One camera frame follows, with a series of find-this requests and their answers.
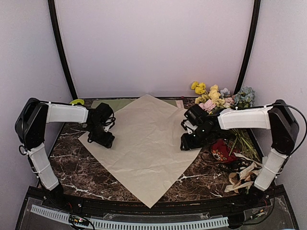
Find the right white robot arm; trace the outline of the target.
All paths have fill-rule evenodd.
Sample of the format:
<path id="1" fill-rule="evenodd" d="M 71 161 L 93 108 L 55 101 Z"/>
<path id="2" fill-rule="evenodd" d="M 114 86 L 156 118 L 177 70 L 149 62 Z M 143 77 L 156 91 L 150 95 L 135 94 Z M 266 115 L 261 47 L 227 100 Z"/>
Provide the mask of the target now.
<path id="1" fill-rule="evenodd" d="M 257 188 L 245 196 L 245 204 L 255 208 L 263 201 L 263 193 L 269 188 L 287 159 L 295 152 L 299 124 L 291 112 L 292 107 L 283 100 L 253 108 L 226 108 L 209 114 L 195 104 L 185 113 L 181 125 L 181 150 L 193 150 L 207 145 L 210 140 L 222 138 L 230 129 L 258 128 L 270 130 L 271 151 L 264 161 L 254 186 Z"/>

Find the beige wrapping paper sheet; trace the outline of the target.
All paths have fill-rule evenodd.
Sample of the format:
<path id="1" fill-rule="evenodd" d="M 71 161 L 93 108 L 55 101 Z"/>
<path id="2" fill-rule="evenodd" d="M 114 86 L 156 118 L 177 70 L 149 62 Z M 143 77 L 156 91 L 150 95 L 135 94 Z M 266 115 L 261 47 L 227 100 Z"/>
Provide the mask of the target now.
<path id="1" fill-rule="evenodd" d="M 180 149 L 185 111 L 145 95 L 115 112 L 111 148 L 89 143 L 88 133 L 79 141 L 124 187 L 152 208 L 200 152 Z"/>

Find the pale yellow flower stem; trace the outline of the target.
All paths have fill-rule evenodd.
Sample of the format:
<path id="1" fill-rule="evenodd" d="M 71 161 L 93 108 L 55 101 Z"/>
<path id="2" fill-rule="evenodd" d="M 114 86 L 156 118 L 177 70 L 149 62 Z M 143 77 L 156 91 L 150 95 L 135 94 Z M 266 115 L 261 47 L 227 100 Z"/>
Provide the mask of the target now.
<path id="1" fill-rule="evenodd" d="M 213 85 L 210 87 L 209 91 L 206 91 L 205 94 L 198 95 L 198 97 L 195 99 L 195 103 L 204 103 L 207 100 L 211 99 L 213 103 L 216 104 L 217 107 L 223 107 L 225 104 L 225 99 L 222 98 L 218 85 Z"/>

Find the bright yellow flower stem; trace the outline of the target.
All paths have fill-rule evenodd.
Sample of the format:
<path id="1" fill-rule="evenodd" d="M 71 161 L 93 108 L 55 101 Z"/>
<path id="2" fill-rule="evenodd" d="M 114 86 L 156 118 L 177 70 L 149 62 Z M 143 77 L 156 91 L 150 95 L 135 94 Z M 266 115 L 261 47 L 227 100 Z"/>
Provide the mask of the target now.
<path id="1" fill-rule="evenodd" d="M 206 84 L 203 82 L 194 81 L 190 87 L 197 95 L 206 93 Z"/>

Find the blue fake flower stem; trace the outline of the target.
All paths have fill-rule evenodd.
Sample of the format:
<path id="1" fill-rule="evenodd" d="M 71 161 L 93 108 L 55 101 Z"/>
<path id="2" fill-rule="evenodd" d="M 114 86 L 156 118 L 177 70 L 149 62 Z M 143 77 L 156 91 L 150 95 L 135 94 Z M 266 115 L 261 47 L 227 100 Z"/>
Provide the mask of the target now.
<path id="1" fill-rule="evenodd" d="M 251 108 L 254 105 L 255 91 L 251 87 L 242 88 L 235 96 L 235 106 L 239 108 Z"/>

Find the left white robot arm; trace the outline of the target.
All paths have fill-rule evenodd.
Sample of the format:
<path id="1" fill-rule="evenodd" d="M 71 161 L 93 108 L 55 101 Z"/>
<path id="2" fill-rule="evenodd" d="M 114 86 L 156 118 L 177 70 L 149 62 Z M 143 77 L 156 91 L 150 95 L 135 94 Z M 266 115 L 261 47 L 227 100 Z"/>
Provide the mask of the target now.
<path id="1" fill-rule="evenodd" d="M 19 152 L 27 156 L 33 173 L 42 186 L 52 191 L 49 201 L 57 209 L 63 209 L 68 199 L 55 176 L 45 149 L 45 131 L 49 123 L 84 124 L 88 132 L 87 141 L 95 142 L 107 149 L 112 147 L 115 137 L 109 131 L 115 125 L 115 115 L 106 103 L 96 108 L 86 108 L 81 104 L 67 104 L 40 101 L 30 98 L 15 123 L 15 132 L 21 142 Z"/>

